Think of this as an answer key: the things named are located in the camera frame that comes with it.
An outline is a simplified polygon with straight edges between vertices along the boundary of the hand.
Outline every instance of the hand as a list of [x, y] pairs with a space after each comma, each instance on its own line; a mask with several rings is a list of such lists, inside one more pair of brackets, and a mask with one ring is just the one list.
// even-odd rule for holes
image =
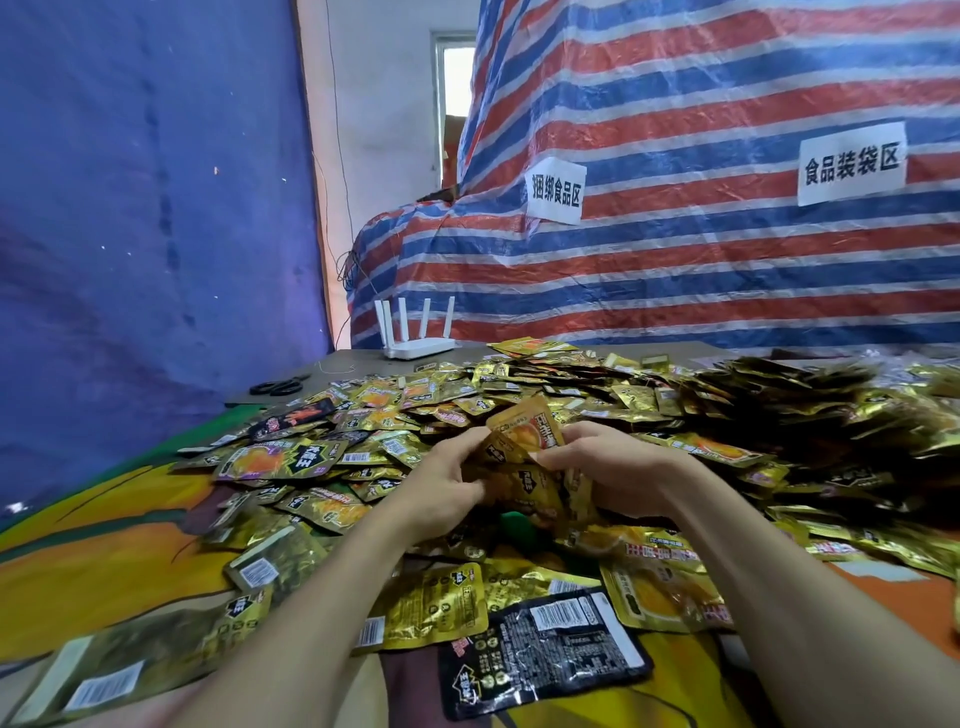
[[691, 455], [644, 443], [619, 430], [581, 422], [564, 427], [566, 445], [533, 453], [550, 471], [581, 470], [593, 479], [593, 502], [624, 516], [673, 517], [670, 491], [715, 476]]
[[483, 500], [483, 483], [464, 482], [460, 466], [489, 434], [472, 427], [435, 445], [371, 515], [387, 515], [408, 546], [452, 531]]

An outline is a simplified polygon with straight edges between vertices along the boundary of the sign with chinese characters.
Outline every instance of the sign with chinese characters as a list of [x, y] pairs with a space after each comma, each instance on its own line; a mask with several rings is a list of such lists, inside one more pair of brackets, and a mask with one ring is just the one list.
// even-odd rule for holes
[[800, 207], [904, 186], [906, 126], [902, 121], [804, 139], [800, 143]]
[[527, 215], [577, 225], [584, 205], [587, 168], [583, 164], [548, 157], [528, 169]]

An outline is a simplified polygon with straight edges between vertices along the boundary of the person's right arm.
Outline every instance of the person's right arm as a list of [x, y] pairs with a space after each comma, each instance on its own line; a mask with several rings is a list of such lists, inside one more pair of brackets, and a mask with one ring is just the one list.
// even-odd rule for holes
[[809, 556], [690, 455], [578, 423], [537, 453], [597, 505], [671, 518], [693, 544], [791, 728], [960, 725], [960, 663]]

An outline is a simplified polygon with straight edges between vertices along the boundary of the white wall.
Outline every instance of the white wall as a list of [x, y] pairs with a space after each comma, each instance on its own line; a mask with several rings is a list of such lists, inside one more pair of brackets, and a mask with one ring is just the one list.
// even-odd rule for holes
[[[348, 319], [336, 258], [374, 215], [439, 186], [431, 33], [475, 33], [480, 2], [298, 0], [298, 10], [336, 339]], [[345, 346], [349, 324], [339, 338], [338, 347]]]

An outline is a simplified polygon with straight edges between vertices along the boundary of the red white and blue striped tarp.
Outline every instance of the red white and blue striped tarp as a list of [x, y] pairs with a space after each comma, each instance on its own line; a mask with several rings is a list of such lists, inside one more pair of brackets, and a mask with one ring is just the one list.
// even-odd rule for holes
[[[956, 344], [958, 37], [955, 1], [484, 0], [464, 196], [360, 232], [353, 346], [450, 294], [473, 342]], [[797, 207], [802, 139], [887, 121], [905, 188]], [[524, 214], [546, 157], [588, 169], [578, 227]]]

